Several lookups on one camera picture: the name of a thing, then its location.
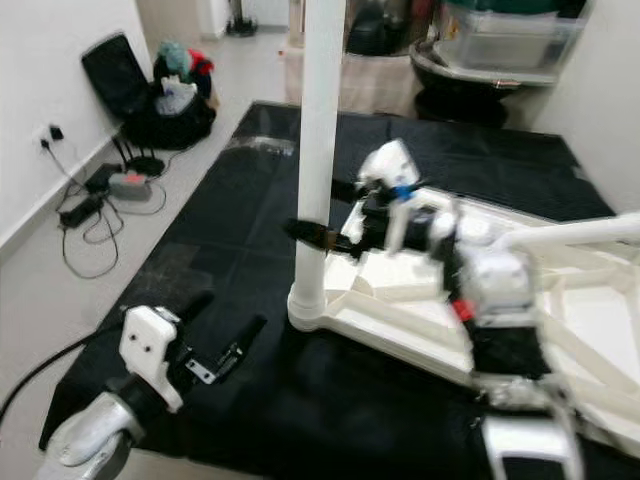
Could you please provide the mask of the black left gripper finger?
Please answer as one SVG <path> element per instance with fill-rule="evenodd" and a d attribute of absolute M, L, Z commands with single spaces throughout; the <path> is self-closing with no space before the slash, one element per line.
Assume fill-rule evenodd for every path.
<path fill-rule="evenodd" d="M 175 311 L 175 316 L 182 323 L 192 323 L 215 301 L 215 298 L 215 291 L 198 291 L 192 294 L 188 300 L 180 303 L 177 311 Z"/>
<path fill-rule="evenodd" d="M 246 360 L 253 343 L 261 330 L 268 324 L 264 315 L 255 315 L 244 328 L 239 330 L 236 338 L 224 348 L 218 360 L 215 361 L 215 380 L 225 381 L 238 369 Z"/>

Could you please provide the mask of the white plastic table top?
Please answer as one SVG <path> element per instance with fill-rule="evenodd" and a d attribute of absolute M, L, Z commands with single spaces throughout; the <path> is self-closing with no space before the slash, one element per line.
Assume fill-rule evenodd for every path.
<path fill-rule="evenodd" d="M 508 230 L 570 223 L 417 188 L 412 205 L 456 212 L 463 236 L 495 241 Z M 360 201 L 339 230 L 361 232 Z M 586 440 L 640 460 L 640 239 L 515 247 L 535 268 L 540 342 L 573 411 L 582 458 Z M 442 289 L 442 270 L 426 253 L 325 252 L 326 307 L 320 328 L 471 390 L 470 343 Z"/>

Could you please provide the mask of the clear tape cross patch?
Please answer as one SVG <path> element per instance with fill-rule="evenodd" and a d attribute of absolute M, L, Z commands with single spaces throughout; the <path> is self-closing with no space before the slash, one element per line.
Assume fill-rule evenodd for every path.
<path fill-rule="evenodd" d="M 140 271 L 138 305 L 169 308 L 174 314 L 187 310 L 212 293 L 212 276 L 195 266 L 200 247 L 169 244 L 154 262 Z"/>

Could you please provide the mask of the black table cloth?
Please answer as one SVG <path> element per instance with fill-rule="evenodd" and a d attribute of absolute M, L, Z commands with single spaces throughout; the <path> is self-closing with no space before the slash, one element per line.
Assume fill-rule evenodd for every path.
<path fill-rule="evenodd" d="M 376 147 L 403 140 L 425 177 L 492 204 L 553 221 L 613 209 L 561 137 L 403 116 L 337 119 L 335 177 L 355 179 Z M 330 332 L 294 332 L 285 314 L 294 246 L 283 232 L 297 202 L 298 159 L 224 151 L 110 307 L 138 305 L 140 271 L 169 244 L 200 247 L 214 303 L 195 321 L 193 347 L 218 352 L 243 325 L 268 325 L 241 367 L 192 390 L 178 415 L 147 430 L 142 451 L 297 480 L 467 480 L 484 474 L 466 433 L 474 397 L 438 376 Z"/>

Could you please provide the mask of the clear tape strip patch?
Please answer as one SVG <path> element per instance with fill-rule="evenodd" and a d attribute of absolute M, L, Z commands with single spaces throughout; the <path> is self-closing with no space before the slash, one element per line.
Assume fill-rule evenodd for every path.
<path fill-rule="evenodd" d="M 268 154 L 289 156 L 296 151 L 296 142 L 288 140 L 288 138 L 278 138 L 266 136 L 266 134 L 239 134 L 239 136 L 230 137 L 225 151 L 255 150 L 268 152 Z"/>

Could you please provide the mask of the beige cloth cover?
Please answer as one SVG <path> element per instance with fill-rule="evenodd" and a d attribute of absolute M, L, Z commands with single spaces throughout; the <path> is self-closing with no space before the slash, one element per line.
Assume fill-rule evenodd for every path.
<path fill-rule="evenodd" d="M 303 101 L 305 50 L 285 45 L 279 50 L 284 65 L 284 97 L 289 105 Z M 387 114 L 416 118 L 415 97 L 421 83 L 408 55 L 343 56 L 338 109 L 343 113 Z"/>

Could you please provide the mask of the grey box red label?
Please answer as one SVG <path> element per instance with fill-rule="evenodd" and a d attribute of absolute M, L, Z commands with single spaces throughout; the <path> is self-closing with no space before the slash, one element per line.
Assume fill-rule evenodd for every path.
<path fill-rule="evenodd" d="M 150 178 L 145 174 L 120 172 L 111 174 L 108 180 L 110 196 L 122 201 L 146 202 L 152 195 Z"/>

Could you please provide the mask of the black power strip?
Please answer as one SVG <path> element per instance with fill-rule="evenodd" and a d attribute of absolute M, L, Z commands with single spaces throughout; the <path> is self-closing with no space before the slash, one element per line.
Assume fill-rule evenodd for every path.
<path fill-rule="evenodd" d="M 79 201 L 73 209 L 59 212 L 60 225 L 63 228 L 77 228 L 104 205 L 101 195 L 90 195 Z"/>

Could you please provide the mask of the black round tub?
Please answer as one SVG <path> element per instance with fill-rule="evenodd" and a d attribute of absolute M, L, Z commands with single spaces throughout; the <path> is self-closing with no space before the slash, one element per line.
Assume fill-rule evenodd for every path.
<path fill-rule="evenodd" d="M 422 119 L 529 131 L 557 86 L 563 61 L 549 67 L 465 67 L 448 61 L 434 40 L 410 47 L 410 64 L 421 90 L 413 108 Z"/>

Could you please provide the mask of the black power adapter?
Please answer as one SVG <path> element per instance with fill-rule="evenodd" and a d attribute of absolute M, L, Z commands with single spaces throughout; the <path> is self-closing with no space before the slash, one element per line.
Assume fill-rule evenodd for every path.
<path fill-rule="evenodd" d="M 97 169 L 90 178 L 84 182 L 84 189 L 90 192 L 91 195 L 96 193 L 108 191 L 110 189 L 110 179 L 115 174 L 124 172 L 124 166 L 120 164 L 104 163 L 97 166 Z"/>

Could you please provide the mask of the black open duffel bag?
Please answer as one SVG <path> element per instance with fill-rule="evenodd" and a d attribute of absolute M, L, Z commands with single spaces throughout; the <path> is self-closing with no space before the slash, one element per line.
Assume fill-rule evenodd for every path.
<path fill-rule="evenodd" d="M 145 108 L 123 120 L 123 136 L 133 145 L 161 150 L 183 150 L 204 141 L 212 133 L 212 125 L 218 118 L 212 97 L 196 84 L 198 97 L 182 114 L 161 116 L 156 113 L 154 104 L 160 91 L 160 79 L 155 79 L 148 86 Z"/>

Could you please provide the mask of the clear plastic wrap bundle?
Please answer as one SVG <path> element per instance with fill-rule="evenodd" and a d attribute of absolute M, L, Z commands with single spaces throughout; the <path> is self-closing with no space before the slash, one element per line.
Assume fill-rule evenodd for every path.
<path fill-rule="evenodd" d="M 160 91 L 155 99 L 156 113 L 161 116 L 178 116 L 198 97 L 196 84 L 180 82 L 178 77 L 161 78 Z"/>

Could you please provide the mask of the red cloth item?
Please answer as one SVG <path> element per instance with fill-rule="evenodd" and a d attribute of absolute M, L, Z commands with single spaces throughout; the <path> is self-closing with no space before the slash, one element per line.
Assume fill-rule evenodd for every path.
<path fill-rule="evenodd" d="M 189 76 L 195 77 L 209 77 L 215 70 L 215 64 L 209 56 L 206 56 L 204 52 L 197 49 L 188 49 L 189 56 Z"/>

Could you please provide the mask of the teal plush toy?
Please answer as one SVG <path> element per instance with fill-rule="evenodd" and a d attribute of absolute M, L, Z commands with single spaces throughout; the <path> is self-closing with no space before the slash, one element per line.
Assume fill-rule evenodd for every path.
<path fill-rule="evenodd" d="M 163 61 L 166 73 L 163 77 L 178 76 L 183 82 L 189 78 L 189 70 L 195 64 L 186 46 L 174 41 L 161 42 L 157 60 Z"/>

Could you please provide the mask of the clear plastic storage box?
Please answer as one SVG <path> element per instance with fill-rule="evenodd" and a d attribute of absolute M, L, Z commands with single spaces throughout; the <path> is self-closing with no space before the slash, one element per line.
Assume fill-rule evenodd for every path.
<path fill-rule="evenodd" d="M 585 26 L 567 0 L 444 0 L 431 50 L 448 67 L 552 73 Z"/>

